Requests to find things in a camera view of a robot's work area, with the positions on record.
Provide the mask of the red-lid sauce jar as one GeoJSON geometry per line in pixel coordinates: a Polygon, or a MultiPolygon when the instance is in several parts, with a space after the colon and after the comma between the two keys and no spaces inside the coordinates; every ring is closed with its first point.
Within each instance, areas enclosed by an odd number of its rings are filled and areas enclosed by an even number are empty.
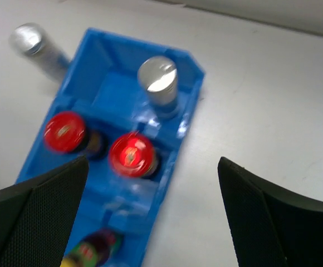
{"type": "Polygon", "coordinates": [[[116,139],[108,153],[111,168],[121,176],[147,179],[159,167],[159,156],[151,141],[137,131],[116,139]]]}
{"type": "Polygon", "coordinates": [[[99,130],[90,127],[84,118],[73,111],[54,115],[43,132],[45,145],[61,154],[84,154],[91,159],[103,157],[108,140],[99,130]]]}

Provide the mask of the silver-capped spice shaker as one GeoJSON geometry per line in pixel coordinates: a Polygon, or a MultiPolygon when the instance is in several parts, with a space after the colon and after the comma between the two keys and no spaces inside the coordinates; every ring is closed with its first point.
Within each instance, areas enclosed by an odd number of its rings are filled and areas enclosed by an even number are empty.
{"type": "Polygon", "coordinates": [[[178,113],[178,71],[171,59],[149,58],[138,70],[138,81],[158,117],[167,119],[178,113]]]}
{"type": "Polygon", "coordinates": [[[22,57],[35,64],[49,78],[61,83],[70,58],[37,23],[24,23],[13,30],[9,44],[22,57]]]}

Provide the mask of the yellow-cap sauce bottle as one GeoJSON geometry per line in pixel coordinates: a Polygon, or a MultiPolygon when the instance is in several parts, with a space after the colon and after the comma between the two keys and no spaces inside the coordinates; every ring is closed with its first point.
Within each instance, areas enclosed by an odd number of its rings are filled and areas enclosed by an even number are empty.
{"type": "Polygon", "coordinates": [[[63,257],[60,267],[100,266],[105,264],[121,247],[123,235],[102,228],[80,240],[63,257]]]}

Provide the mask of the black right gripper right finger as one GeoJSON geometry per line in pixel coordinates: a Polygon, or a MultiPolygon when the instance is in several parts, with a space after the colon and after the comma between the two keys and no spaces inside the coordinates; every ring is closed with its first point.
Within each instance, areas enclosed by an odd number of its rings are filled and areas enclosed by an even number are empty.
{"type": "Polygon", "coordinates": [[[218,177],[239,266],[323,266],[323,201],[221,157],[218,177]]]}

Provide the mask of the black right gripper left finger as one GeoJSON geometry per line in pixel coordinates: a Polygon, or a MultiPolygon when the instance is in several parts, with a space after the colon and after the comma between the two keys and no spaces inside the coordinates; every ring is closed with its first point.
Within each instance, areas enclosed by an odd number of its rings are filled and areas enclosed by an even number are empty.
{"type": "Polygon", "coordinates": [[[59,266],[85,188],[80,156],[0,190],[0,266],[59,266]]]}

